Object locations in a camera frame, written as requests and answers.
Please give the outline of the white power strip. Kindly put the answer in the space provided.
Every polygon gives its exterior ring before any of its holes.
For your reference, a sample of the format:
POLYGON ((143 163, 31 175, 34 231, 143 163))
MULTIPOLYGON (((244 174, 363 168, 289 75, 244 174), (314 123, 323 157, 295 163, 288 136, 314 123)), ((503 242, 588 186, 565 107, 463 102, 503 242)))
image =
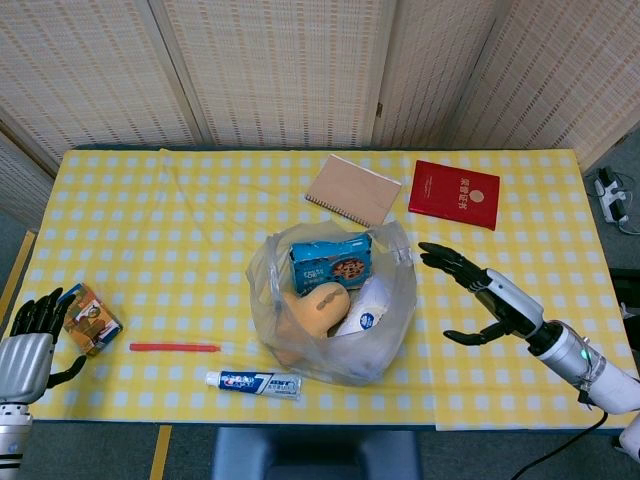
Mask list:
POLYGON ((596 172, 594 187, 605 221, 624 225, 629 220, 625 206, 627 190, 618 175, 610 167, 600 168, 596 172))

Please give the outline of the red certificate book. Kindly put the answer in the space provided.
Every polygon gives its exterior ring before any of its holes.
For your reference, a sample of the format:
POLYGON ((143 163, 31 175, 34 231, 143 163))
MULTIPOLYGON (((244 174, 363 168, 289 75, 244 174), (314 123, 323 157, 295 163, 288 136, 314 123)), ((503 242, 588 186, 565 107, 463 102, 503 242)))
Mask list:
POLYGON ((495 230, 499 195, 499 176, 417 160, 408 211, 495 230))

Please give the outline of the blue cookie box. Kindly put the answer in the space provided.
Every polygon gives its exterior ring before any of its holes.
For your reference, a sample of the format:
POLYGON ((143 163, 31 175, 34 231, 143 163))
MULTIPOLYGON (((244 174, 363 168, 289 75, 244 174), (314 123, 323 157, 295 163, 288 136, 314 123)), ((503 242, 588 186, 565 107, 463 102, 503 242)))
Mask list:
POLYGON ((336 282, 360 288, 372 271, 372 239, 362 233, 343 241, 293 243, 289 259, 293 285, 304 296, 321 284, 336 282))

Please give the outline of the yellow floor tape strip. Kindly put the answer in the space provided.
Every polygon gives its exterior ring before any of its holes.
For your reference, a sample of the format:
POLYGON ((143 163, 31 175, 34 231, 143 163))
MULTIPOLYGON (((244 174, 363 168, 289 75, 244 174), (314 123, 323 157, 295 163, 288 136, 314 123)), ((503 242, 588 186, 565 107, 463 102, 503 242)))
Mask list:
POLYGON ((163 480, 171 433, 171 425, 159 426, 149 480, 163 480))
POLYGON ((0 328, 4 328, 8 323, 10 310, 17 295, 20 279, 27 267, 30 259, 36 234, 32 231, 25 233, 24 239, 17 253, 14 264, 9 272, 4 290, 0 296, 0 328))

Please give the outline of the beige woven screen panel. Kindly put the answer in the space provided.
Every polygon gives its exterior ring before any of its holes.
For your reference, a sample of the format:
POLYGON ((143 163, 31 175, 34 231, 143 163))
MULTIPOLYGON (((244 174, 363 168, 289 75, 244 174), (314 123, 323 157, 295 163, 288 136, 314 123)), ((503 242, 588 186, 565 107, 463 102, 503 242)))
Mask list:
POLYGON ((0 131, 0 210, 39 231, 54 179, 0 131))
POLYGON ((380 148, 442 147, 509 0, 397 0, 374 122, 380 148))
POLYGON ((397 0, 141 0, 200 146, 367 147, 397 0))
POLYGON ((203 143, 164 0, 0 0, 0 131, 49 175, 74 148, 203 143))
POLYGON ((571 148, 586 171, 639 125, 640 0, 507 0, 444 141, 571 148))

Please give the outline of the brown spiral notebook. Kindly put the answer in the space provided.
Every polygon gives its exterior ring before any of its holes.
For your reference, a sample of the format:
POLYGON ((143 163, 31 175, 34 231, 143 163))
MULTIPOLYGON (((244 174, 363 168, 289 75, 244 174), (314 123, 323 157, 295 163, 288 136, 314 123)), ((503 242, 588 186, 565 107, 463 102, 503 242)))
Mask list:
POLYGON ((402 184, 330 154, 305 199, 365 227, 382 225, 402 184))

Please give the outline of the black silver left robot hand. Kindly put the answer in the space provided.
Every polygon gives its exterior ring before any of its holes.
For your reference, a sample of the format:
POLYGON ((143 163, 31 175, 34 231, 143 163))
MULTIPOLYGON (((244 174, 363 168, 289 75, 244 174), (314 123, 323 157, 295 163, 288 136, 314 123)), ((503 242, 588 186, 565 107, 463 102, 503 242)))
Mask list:
POLYGON ((8 337, 0 341, 0 410, 6 405, 33 404, 46 390, 72 380, 82 370, 84 355, 64 371, 51 371, 65 315, 74 300, 73 294, 57 288, 20 307, 8 337))

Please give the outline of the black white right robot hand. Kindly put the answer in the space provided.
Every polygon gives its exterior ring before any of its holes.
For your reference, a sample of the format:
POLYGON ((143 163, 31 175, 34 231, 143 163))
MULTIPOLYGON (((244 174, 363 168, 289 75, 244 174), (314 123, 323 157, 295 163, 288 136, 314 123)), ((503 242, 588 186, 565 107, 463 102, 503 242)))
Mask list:
POLYGON ((443 332, 448 339, 465 346, 479 346, 504 335, 527 339, 544 324, 543 307, 499 272, 481 269, 457 251, 436 243, 419 242, 422 262, 440 269, 476 299, 497 320, 477 333, 443 332))

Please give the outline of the orange snack packet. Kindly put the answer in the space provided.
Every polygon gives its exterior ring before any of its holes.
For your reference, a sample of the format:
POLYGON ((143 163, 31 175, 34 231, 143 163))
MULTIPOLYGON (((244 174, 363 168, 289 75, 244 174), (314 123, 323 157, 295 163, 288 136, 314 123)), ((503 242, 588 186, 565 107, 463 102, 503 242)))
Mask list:
POLYGON ((68 298, 73 301, 66 310, 63 328, 84 354, 95 356, 122 331, 122 324, 85 283, 74 285, 58 302, 68 298))

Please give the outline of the transparent plastic bag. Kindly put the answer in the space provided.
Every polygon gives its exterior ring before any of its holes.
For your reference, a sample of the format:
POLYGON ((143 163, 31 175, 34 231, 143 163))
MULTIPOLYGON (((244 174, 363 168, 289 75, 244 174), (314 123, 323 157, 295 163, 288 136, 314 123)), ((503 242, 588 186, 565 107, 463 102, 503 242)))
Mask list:
POLYGON ((330 335, 313 334, 302 312, 285 297, 294 294, 290 247, 295 242, 353 237, 332 221, 298 224, 270 235, 254 253, 246 272, 253 322, 260 340, 279 363, 324 382, 366 385, 379 379, 398 353, 417 303, 417 282, 408 236, 392 221, 366 232, 372 239, 373 274, 385 283, 389 302, 371 328, 330 335))

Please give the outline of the yellow white checkered tablecloth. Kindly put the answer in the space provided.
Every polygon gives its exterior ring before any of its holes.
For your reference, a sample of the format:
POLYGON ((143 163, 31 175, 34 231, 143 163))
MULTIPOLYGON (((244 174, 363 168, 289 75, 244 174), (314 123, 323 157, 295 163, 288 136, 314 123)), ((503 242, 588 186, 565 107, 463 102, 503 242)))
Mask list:
MULTIPOLYGON (((73 380, 35 403, 39 420, 582 428, 598 412, 505 337, 464 347, 491 315, 449 276, 416 268, 416 313, 379 382, 305 380, 298 400, 221 392, 211 370, 275 371, 259 341, 246 269, 265 238, 331 213, 305 192, 326 153, 70 151, 64 156, 18 299, 89 285, 123 330, 73 380), (132 352, 200 343, 216 353, 132 352)), ((357 152, 348 159, 412 182, 417 160, 500 177, 495 230, 416 215, 402 192, 391 217, 412 244, 449 246, 491 267, 634 372, 608 267, 570 150, 357 152)))

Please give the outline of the red pen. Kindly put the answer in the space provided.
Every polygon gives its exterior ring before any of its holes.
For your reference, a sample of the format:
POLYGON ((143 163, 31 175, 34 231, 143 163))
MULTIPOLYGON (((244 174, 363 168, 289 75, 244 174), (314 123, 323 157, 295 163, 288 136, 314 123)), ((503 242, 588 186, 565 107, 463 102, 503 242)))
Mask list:
POLYGON ((220 351, 220 347, 214 344, 200 344, 200 343, 134 342, 129 344, 129 350, 132 352, 216 353, 220 351))

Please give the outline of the white blue toothpaste tube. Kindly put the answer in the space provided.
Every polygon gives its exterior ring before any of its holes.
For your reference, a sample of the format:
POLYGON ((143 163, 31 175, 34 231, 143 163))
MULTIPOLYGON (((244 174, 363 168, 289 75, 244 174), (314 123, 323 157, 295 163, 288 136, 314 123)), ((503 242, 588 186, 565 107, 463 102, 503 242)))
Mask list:
POLYGON ((219 390, 297 400, 301 392, 299 375, 253 371, 210 371, 205 383, 219 390))

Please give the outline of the white pouch with blue logo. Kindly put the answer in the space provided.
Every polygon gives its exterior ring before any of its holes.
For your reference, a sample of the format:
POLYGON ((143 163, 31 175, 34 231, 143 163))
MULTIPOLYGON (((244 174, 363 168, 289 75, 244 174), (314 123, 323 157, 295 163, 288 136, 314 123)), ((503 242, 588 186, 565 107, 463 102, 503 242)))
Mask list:
POLYGON ((387 311, 390 301, 390 284, 379 275, 371 276, 359 290, 335 336, 359 333, 374 327, 387 311))

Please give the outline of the black equipment box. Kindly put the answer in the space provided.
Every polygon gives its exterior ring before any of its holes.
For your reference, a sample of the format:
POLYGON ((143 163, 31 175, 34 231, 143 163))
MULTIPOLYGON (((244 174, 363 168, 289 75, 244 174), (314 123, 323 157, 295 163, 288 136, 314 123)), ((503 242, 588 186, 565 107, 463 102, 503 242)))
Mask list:
POLYGON ((630 347, 640 352, 640 270, 610 268, 609 273, 630 347))

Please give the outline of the blue chair seat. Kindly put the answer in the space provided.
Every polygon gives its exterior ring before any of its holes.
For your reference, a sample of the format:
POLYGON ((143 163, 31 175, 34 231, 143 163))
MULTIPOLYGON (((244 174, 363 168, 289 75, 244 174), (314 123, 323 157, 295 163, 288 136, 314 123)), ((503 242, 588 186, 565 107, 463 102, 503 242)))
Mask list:
POLYGON ((422 480, 411 430, 222 427, 212 480, 422 480))

